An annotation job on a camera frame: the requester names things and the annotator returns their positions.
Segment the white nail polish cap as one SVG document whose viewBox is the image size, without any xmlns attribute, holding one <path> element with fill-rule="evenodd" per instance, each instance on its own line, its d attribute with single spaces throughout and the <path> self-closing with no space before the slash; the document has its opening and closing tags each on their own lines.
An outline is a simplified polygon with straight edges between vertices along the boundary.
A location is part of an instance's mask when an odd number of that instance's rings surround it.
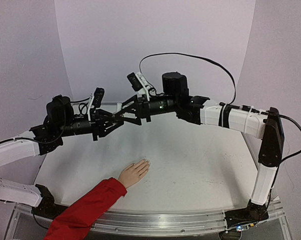
<svg viewBox="0 0 301 240">
<path fill-rule="evenodd" d="M 116 110 L 120 111 L 122 109 L 122 104 L 121 103 L 117 103 L 116 104 Z"/>
</svg>

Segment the red sleeved forearm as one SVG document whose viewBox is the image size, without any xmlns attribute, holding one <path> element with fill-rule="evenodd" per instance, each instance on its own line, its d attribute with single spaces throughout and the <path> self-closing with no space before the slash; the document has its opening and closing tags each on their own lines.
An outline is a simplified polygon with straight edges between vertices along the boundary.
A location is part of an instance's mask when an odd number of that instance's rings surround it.
<svg viewBox="0 0 301 240">
<path fill-rule="evenodd" d="M 102 180 L 50 224 L 45 240 L 83 240 L 93 223 L 127 193 L 118 180 Z"/>
</svg>

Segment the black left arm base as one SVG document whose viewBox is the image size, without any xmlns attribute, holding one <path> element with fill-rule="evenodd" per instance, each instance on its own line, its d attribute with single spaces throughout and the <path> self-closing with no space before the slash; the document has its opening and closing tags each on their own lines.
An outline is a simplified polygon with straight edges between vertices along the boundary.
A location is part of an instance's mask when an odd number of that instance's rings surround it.
<svg viewBox="0 0 301 240">
<path fill-rule="evenodd" d="M 36 184 L 35 187 L 38 188 L 42 197 L 39 205 L 32 207 L 36 216 L 53 220 L 66 209 L 66 207 L 55 203 L 54 196 L 46 186 Z"/>
</svg>

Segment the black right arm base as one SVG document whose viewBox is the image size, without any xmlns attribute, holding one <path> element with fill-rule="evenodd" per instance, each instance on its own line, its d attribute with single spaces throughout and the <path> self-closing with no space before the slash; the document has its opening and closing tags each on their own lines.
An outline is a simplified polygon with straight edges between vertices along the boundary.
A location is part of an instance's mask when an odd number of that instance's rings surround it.
<svg viewBox="0 0 301 240">
<path fill-rule="evenodd" d="M 251 200 L 245 208 L 228 210 L 225 212 L 227 229 L 234 229 L 237 226 L 256 224 L 269 218 L 268 206 L 266 204 L 258 205 Z"/>
</svg>

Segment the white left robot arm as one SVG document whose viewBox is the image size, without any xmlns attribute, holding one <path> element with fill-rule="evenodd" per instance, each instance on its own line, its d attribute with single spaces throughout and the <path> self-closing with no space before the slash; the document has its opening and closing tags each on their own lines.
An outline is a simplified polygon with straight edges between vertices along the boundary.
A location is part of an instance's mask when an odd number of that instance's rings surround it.
<svg viewBox="0 0 301 240">
<path fill-rule="evenodd" d="M 69 97 L 58 95 L 46 106 L 43 124 L 15 137 L 0 141 L 0 167 L 28 158 L 43 156 L 63 145 L 63 137 L 92 134 L 105 137 L 123 124 L 120 114 L 101 109 L 101 97 L 91 96 L 87 113 L 75 114 Z M 38 207 L 50 194 L 45 186 L 29 185 L 0 177 L 0 201 Z"/>
</svg>

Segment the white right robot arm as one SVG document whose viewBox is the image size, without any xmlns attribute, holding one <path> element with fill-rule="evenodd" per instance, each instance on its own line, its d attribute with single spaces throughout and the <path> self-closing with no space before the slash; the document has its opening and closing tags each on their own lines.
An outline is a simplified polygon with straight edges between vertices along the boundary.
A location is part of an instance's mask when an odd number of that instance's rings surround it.
<svg viewBox="0 0 301 240">
<path fill-rule="evenodd" d="M 163 94 L 151 96 L 151 85 L 141 72 L 127 79 L 138 93 L 117 105 L 116 120 L 136 125 L 151 116 L 175 112 L 178 119 L 196 125 L 219 126 L 251 135 L 262 141 L 258 155 L 258 170 L 250 202 L 262 206 L 274 185 L 276 172 L 282 162 L 284 131 L 276 108 L 269 111 L 252 106 L 216 103 L 208 97 L 191 96 L 187 77 L 178 72 L 162 75 Z"/>
</svg>

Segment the mannequin hand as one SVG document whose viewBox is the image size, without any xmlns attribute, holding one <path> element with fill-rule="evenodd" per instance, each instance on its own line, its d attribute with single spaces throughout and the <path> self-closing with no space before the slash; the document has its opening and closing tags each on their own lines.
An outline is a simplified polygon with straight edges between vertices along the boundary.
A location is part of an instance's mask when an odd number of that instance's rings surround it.
<svg viewBox="0 0 301 240">
<path fill-rule="evenodd" d="M 123 169 L 117 180 L 127 189 L 138 183 L 148 173 L 149 169 L 150 162 L 142 159 Z"/>
</svg>

